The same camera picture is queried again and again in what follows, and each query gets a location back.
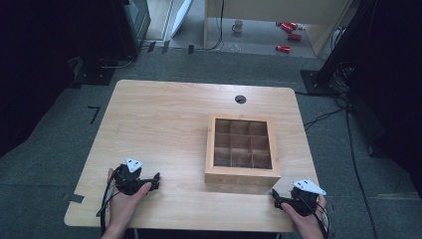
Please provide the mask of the person's right hand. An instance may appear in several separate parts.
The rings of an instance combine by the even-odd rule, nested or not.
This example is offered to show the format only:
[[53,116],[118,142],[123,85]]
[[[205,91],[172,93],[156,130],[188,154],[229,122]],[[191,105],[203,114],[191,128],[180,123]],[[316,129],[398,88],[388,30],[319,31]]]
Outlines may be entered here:
[[326,200],[323,195],[318,197],[320,209],[314,215],[302,216],[290,204],[282,203],[281,206],[285,213],[292,220],[292,227],[297,231],[302,239],[325,239],[323,232],[322,214],[324,213]]

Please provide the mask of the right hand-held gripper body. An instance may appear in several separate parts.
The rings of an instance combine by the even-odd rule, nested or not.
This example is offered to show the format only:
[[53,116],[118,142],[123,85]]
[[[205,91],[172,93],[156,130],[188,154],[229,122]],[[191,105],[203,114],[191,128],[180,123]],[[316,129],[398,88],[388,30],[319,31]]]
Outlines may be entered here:
[[292,206],[302,216],[308,216],[317,210],[317,198],[326,195],[326,192],[310,179],[301,179],[293,182],[291,196]]

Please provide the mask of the black cabinet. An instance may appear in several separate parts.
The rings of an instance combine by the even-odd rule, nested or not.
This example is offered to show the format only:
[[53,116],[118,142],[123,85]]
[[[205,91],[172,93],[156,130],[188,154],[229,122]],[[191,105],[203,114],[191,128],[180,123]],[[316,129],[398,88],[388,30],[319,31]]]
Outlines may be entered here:
[[111,0],[123,55],[135,57],[151,22],[146,0]]

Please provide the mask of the white board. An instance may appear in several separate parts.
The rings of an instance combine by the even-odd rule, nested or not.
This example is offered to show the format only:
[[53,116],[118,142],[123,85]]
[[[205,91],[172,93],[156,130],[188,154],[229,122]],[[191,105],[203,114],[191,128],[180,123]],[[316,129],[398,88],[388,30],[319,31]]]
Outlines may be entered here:
[[171,30],[171,37],[174,37],[178,33],[192,4],[193,4],[193,0],[184,0],[182,5],[180,6],[179,10],[176,13],[174,24]]

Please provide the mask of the black stand base plate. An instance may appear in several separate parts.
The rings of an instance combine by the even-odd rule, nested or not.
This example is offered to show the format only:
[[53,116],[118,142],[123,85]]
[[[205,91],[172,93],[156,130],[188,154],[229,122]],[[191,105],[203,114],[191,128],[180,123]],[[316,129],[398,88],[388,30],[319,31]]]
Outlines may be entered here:
[[321,71],[301,70],[302,80],[308,95],[311,96],[334,96],[336,90],[329,84]]

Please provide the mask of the person's left hand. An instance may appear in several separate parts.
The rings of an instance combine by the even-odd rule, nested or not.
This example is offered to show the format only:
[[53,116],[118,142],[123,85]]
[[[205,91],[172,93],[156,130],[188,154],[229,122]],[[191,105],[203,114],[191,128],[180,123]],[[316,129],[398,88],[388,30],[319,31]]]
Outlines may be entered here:
[[149,182],[143,184],[133,195],[117,194],[110,200],[108,227],[126,229],[141,199],[148,193]]

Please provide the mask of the black stand post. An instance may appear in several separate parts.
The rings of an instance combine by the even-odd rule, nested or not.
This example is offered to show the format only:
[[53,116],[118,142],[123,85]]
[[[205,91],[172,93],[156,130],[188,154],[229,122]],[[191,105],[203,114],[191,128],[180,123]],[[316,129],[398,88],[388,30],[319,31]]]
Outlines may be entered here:
[[316,75],[318,85],[327,86],[333,73],[345,66],[353,66],[368,43],[373,10],[378,0],[361,0],[357,11],[342,37]]

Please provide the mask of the light wooden shelf unit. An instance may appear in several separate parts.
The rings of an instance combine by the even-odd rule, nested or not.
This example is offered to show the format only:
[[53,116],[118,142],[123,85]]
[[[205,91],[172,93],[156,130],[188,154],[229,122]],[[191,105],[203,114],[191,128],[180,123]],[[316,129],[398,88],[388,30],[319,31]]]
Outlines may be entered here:
[[204,46],[208,19],[295,22],[306,25],[306,33],[319,56],[334,29],[341,23],[353,0],[204,0]]

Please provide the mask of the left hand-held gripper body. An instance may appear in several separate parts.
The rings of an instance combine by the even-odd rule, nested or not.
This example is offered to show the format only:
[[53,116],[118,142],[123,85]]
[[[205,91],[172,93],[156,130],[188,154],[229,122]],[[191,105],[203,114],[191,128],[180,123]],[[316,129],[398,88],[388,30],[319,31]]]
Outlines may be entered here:
[[140,179],[143,163],[141,161],[127,157],[125,164],[121,164],[114,175],[117,189],[126,195],[133,195],[140,187],[147,182]]

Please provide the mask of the black floor plate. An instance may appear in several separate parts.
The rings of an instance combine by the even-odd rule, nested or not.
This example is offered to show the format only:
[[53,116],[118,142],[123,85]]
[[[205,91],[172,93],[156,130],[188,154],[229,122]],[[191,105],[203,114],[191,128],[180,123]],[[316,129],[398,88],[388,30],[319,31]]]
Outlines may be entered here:
[[113,68],[102,66],[97,59],[73,58],[69,65],[77,85],[108,86],[114,73]]

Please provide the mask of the wooden compartment box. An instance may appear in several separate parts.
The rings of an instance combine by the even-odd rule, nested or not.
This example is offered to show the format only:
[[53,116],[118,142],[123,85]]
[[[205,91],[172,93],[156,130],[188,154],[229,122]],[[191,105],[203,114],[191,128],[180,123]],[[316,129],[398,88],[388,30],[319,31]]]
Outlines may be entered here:
[[273,186],[281,177],[271,117],[211,114],[205,182]]

